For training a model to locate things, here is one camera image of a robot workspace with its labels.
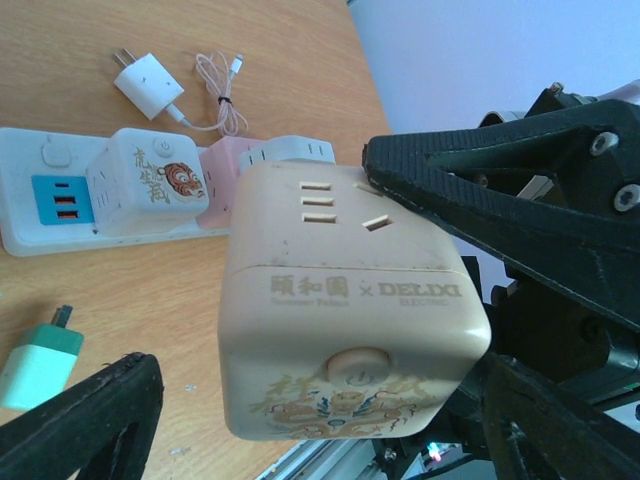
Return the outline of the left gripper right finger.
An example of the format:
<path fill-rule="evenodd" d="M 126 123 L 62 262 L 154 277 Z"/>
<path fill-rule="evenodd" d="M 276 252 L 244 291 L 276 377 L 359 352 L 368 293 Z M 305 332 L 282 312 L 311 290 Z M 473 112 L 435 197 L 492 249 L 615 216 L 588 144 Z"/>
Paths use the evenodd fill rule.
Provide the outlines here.
<path fill-rule="evenodd" d="M 509 356 L 490 352 L 450 411 L 466 450 L 500 479 L 636 479 L 639 435 Z"/>

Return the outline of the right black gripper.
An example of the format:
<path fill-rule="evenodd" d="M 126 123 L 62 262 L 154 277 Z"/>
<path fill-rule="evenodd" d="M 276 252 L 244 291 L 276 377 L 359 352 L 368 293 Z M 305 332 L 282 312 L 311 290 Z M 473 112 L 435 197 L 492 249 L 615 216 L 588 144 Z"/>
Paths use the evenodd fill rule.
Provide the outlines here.
<path fill-rule="evenodd" d="M 369 183 L 506 264 L 500 350 L 586 400 L 639 396 L 639 108 L 545 89 L 520 120 L 377 136 Z"/>

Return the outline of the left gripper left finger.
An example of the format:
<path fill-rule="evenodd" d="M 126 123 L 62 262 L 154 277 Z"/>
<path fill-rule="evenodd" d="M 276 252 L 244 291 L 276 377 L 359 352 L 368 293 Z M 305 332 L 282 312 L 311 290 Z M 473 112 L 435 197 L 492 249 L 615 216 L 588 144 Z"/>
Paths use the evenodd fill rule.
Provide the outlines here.
<path fill-rule="evenodd" d="M 3 479 L 140 479 L 163 406 L 155 356 L 128 354 L 1 427 Z"/>

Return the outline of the green plug adapter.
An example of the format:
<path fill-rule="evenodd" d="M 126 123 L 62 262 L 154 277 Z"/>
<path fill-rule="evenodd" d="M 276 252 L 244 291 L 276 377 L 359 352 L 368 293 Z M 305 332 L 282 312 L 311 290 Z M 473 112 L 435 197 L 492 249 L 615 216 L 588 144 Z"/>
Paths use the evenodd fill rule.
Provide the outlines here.
<path fill-rule="evenodd" d="M 74 369 L 84 335 L 70 330 L 73 307 L 56 309 L 49 323 L 27 330 L 1 371 L 1 406 L 28 411 L 60 394 Z"/>

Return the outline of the beige cube socket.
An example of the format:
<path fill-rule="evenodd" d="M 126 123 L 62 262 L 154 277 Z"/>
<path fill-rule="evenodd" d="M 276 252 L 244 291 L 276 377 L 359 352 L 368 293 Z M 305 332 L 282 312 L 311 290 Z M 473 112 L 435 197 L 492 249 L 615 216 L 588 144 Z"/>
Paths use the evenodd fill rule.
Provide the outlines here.
<path fill-rule="evenodd" d="M 281 161 L 240 177 L 217 335 L 237 437 L 397 438 L 431 422 L 491 327 L 444 230 L 359 167 Z"/>

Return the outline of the white cube socket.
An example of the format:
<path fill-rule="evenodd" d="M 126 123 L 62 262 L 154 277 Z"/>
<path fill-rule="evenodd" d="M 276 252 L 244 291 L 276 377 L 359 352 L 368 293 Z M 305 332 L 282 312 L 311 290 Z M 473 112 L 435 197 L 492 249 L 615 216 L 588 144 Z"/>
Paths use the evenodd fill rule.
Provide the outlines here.
<path fill-rule="evenodd" d="M 97 231 L 165 233 L 209 206 L 199 152 L 184 135 L 123 128 L 86 170 Z"/>

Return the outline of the white round-corner adapter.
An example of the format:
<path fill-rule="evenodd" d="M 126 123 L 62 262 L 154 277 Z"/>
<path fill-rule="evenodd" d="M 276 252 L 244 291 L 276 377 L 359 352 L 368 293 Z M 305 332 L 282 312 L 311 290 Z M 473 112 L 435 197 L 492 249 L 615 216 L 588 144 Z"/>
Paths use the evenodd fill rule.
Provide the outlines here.
<path fill-rule="evenodd" d="M 242 153 L 237 165 L 242 174 L 250 167 L 268 161 L 311 161 L 335 164 L 330 142 L 299 135 L 285 135 L 259 143 Z"/>

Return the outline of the pink cube socket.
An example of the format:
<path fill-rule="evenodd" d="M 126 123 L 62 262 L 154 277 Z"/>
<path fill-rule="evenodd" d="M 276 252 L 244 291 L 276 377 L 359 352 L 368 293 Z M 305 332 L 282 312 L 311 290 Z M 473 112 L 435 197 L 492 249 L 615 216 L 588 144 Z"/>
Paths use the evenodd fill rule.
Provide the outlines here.
<path fill-rule="evenodd" d="M 196 221 L 202 230 L 229 227 L 236 184 L 240 175 L 241 154 L 263 143 L 263 140 L 225 136 L 200 153 L 199 159 L 209 196 L 207 210 Z"/>

